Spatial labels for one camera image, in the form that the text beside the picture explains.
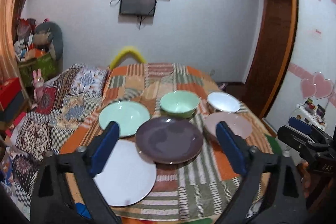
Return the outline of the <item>right hand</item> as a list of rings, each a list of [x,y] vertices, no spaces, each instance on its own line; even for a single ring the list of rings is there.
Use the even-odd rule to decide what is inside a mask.
[[[301,162],[299,163],[298,167],[298,171],[300,173],[301,176],[301,182],[303,185],[303,193],[305,198],[308,198],[310,195],[310,186],[311,186],[311,177],[310,177],[310,173],[308,172],[307,168],[308,168],[308,162]]]

